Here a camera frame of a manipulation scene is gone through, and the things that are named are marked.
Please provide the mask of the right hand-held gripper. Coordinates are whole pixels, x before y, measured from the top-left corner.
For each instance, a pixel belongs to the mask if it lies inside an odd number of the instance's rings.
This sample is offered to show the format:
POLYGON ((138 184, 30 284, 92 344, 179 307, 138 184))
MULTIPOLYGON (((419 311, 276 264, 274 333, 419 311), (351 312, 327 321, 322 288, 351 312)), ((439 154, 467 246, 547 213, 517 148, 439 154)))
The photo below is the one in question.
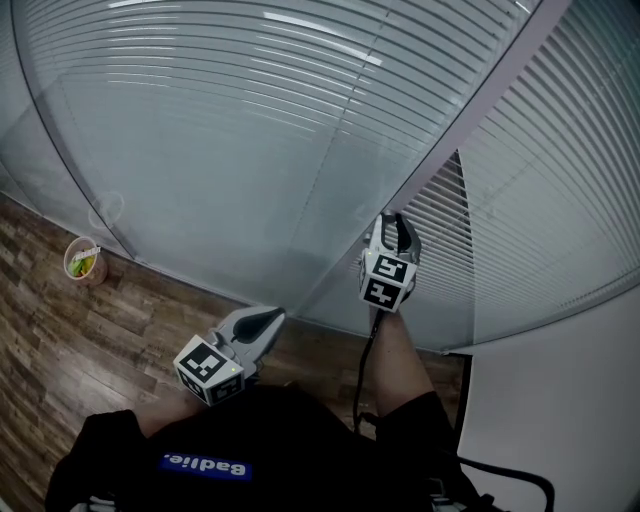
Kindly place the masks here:
POLYGON ((420 262, 421 240, 401 213, 380 213, 363 249, 359 269, 359 299, 383 311, 396 312, 412 293, 420 262), (386 241, 388 224, 396 224, 397 252, 386 241))

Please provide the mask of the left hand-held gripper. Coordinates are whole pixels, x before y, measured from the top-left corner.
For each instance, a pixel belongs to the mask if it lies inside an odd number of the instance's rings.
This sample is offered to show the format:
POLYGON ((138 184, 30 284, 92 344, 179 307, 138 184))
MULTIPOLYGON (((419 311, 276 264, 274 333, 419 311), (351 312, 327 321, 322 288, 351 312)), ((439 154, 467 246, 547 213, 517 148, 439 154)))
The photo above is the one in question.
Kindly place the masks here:
POLYGON ((195 335, 174 359, 180 382, 207 406, 215 406, 246 387, 258 362, 277 340, 284 309, 254 306, 233 311, 222 329, 195 335))

